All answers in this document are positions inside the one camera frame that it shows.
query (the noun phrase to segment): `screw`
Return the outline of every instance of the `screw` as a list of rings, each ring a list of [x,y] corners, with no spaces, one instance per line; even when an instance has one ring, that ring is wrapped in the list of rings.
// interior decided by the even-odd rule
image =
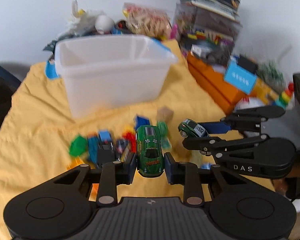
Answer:
[[[101,204],[111,204],[114,202],[114,198],[111,196],[102,196],[98,199],[99,203]]]
[[[202,203],[202,199],[199,197],[189,197],[187,198],[187,203],[190,205],[200,205]]]

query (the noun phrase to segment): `blue label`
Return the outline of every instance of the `blue label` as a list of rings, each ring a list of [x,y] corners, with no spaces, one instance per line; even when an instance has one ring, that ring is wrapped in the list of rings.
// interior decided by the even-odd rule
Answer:
[[[224,80],[244,93],[249,94],[256,83],[257,76],[231,61]]]

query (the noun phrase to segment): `clear plastic box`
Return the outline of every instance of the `clear plastic box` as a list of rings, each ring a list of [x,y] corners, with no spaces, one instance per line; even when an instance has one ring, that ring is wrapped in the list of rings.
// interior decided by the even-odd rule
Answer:
[[[56,71],[73,117],[155,99],[178,58],[142,35],[97,35],[58,42]]]

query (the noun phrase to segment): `orange box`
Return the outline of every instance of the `orange box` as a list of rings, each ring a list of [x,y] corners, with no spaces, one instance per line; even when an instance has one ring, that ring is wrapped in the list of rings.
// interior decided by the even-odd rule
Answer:
[[[210,65],[188,55],[188,68],[197,83],[206,90],[225,114],[230,114],[235,105],[247,95],[223,80],[223,74],[215,72]]]

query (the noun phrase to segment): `green toy figure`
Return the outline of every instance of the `green toy figure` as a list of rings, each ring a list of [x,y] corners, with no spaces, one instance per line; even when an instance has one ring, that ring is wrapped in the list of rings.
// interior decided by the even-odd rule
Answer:
[[[72,142],[69,148],[69,154],[72,157],[78,157],[88,150],[88,141],[86,138],[78,135]]]
[[[167,124],[163,121],[157,121],[157,127],[160,130],[162,152],[170,152],[172,150],[172,146],[167,137],[169,133]]]

